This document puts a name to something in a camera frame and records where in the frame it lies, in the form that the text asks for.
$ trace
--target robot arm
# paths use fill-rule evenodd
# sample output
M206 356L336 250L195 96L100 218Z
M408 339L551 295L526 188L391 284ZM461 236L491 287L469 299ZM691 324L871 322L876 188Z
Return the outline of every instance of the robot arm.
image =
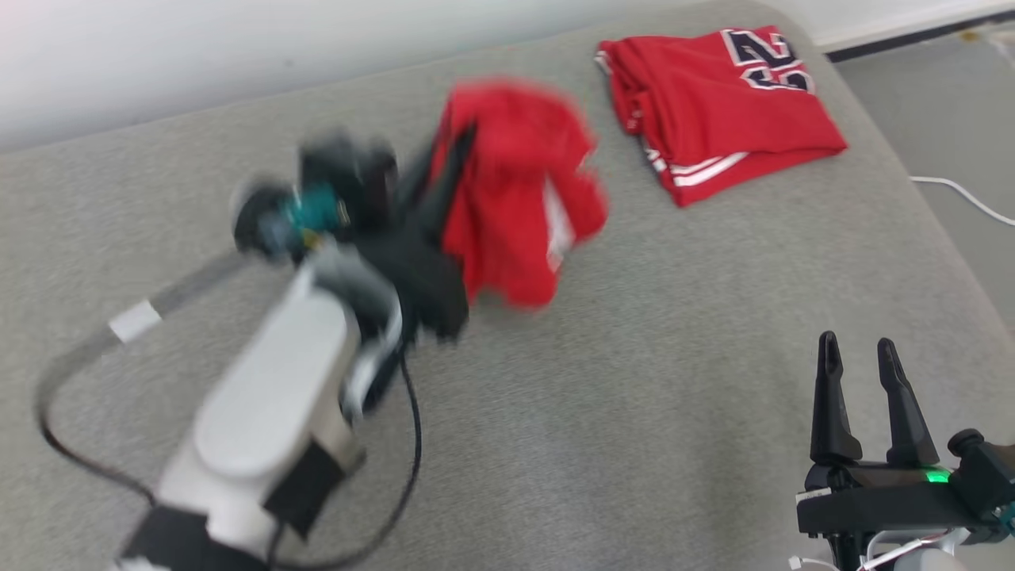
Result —
M428 153L417 160L394 192L406 211L388 226L361 215L377 199L349 196L367 186L349 172L370 170L351 145L304 155L304 173L318 176L303 181L310 195L248 197L238 244L289 256L297 273L208 395L115 569L264 571L302 545L360 463L352 424L380 401L416 331L455 338L465 324L460 270L437 244L470 144L425 192ZM356 227L364 219L369 227Z
M386 312L384 331L364 339L349 299ZM312 253L201 407L121 565L265 569L280 525L291 552L361 459L350 422L400 334L394 288L355 248Z
M901 571L960 571L957 545L1015 536L1015 446L959 432L939 457L912 385L890 340L878 344L881 386L888 396L892 446L885 462L863 460L850 432L842 398L842 361L835 335L821 336L811 431L811 468L798 496L800 531L828 541L841 571L894 564ZM898 545L876 555L885 545Z

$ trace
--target red basketball jersey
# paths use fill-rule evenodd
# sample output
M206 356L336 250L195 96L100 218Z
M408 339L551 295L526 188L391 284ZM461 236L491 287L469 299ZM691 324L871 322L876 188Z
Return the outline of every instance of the red basketball jersey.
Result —
M847 147L775 26L602 42L624 130L679 206Z

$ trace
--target jersey number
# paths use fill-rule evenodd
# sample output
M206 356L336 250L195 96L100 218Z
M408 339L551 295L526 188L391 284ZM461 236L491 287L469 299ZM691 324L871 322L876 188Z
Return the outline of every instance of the jersey number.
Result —
M724 29L723 40L738 67L750 66L741 77L756 89L799 89L814 92L814 80L800 69L803 61L780 33L765 42L749 29Z

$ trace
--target red jersey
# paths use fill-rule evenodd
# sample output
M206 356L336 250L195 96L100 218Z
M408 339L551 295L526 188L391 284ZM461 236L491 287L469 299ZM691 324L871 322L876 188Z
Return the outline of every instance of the red jersey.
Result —
M509 79L463 83L448 97L432 175L473 127L444 249L461 262L470 301L490 288L514 305L548 304L563 254L606 223L605 196L586 164L596 142L552 91Z
M841 152L804 62L775 26L602 42L624 130L679 206Z

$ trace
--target gray floor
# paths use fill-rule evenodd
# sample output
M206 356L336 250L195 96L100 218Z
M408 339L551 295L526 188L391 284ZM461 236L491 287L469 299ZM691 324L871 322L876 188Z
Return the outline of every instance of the gray floor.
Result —
M991 43L1000 31L942 38L837 67L911 174L951 179L1015 217L1015 68ZM921 190L1015 332L1015 227L947 187Z

